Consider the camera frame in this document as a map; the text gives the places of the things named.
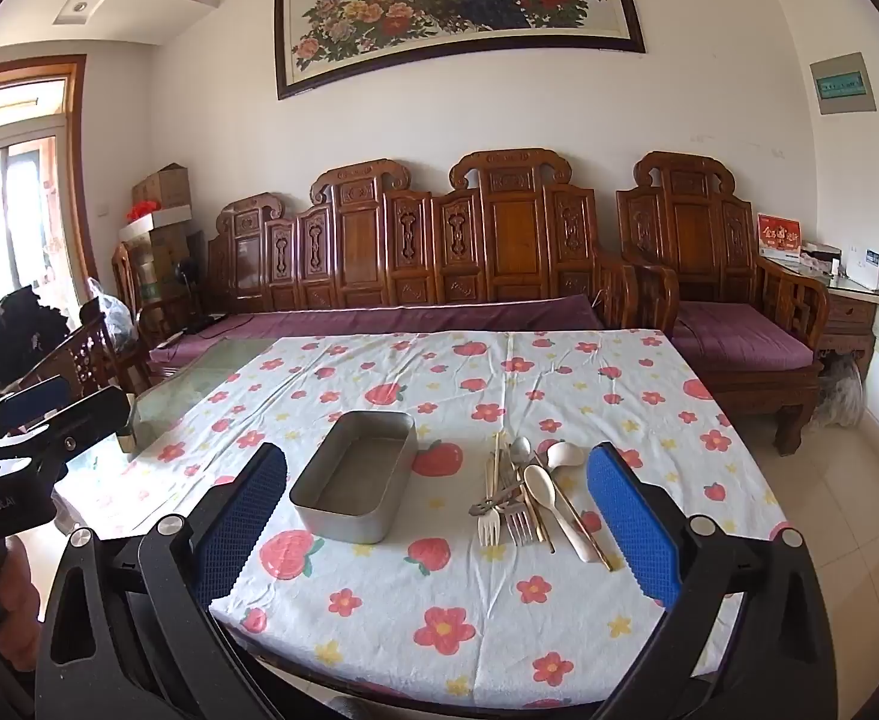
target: picture frame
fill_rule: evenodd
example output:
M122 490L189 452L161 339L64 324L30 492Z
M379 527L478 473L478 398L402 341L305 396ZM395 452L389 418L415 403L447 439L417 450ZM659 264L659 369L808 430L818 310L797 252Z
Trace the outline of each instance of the picture frame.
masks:
M345 77L478 50L645 52L633 0L275 0L279 99Z

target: wooden trim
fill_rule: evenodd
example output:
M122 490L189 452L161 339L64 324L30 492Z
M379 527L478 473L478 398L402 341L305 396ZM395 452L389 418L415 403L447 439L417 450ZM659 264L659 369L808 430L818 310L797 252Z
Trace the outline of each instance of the wooden trim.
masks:
M79 247L79 261L82 265L81 281L76 284L76 290L81 297L86 290L86 279L98 278L89 235L82 170L82 93L86 76L86 55L33 56L0 63L0 87L64 76L70 216L73 220L73 239Z

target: peacock painting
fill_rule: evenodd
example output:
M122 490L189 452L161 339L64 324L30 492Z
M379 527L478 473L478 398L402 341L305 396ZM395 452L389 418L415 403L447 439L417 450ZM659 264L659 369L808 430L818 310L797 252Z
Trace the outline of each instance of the peacock painting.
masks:
M425 47L438 55L581 39L643 50L632 0L277 0L277 27L281 97L372 69L361 68L366 60L409 61L406 52Z

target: metal tray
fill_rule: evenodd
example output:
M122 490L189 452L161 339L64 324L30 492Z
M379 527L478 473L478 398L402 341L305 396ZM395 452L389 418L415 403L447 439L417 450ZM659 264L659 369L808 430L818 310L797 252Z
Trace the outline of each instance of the metal tray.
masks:
M416 456L416 423L401 412L347 412L289 490L316 536L354 544L385 538Z

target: purple cushion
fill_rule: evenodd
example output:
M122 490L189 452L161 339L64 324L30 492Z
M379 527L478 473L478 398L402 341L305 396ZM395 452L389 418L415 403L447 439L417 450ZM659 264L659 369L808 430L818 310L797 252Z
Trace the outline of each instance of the purple cushion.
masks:
M679 304L673 345L694 370L794 370L812 349L745 303Z

